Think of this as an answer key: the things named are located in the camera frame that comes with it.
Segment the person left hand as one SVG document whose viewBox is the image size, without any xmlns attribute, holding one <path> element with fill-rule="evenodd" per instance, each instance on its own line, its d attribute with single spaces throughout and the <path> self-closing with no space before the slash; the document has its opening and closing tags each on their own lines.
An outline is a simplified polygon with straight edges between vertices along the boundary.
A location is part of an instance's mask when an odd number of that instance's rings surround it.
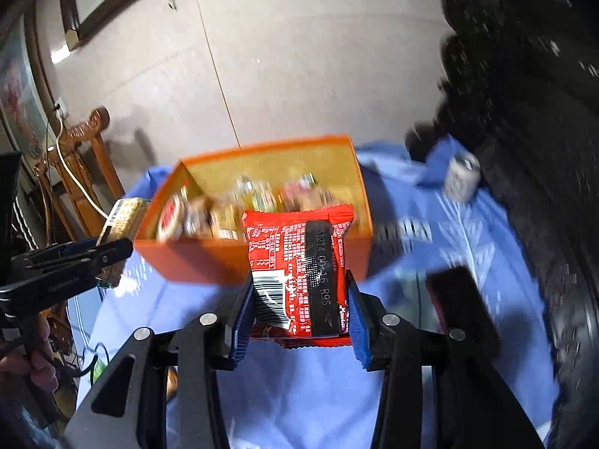
<svg viewBox="0 0 599 449">
<path fill-rule="evenodd" d="M 49 362 L 53 352 L 49 343 L 50 326 L 43 315 L 36 321 L 40 343 L 30 355 L 13 351 L 1 360 L 0 371 L 15 375 L 28 376 L 31 382 L 45 392 L 54 392 L 59 387 L 55 367 Z"/>
</svg>

